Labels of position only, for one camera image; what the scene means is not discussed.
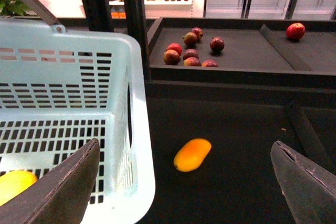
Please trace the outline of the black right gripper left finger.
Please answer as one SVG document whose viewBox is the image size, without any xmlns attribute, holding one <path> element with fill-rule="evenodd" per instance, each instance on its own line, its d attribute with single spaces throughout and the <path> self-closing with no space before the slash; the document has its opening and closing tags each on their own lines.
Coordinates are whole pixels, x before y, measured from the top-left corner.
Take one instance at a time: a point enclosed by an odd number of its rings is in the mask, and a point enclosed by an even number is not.
<svg viewBox="0 0 336 224">
<path fill-rule="evenodd" d="M 1 223 L 81 223 L 99 170 L 93 138 L 28 189 L 1 206 Z"/>
</svg>

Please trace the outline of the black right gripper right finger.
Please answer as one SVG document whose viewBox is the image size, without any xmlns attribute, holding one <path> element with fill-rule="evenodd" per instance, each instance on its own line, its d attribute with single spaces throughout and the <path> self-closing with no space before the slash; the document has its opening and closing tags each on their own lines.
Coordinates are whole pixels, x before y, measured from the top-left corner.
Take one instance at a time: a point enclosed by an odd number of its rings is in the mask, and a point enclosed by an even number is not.
<svg viewBox="0 0 336 224">
<path fill-rule="evenodd" d="M 270 158 L 295 223 L 335 223 L 335 175 L 281 141 Z"/>
</svg>

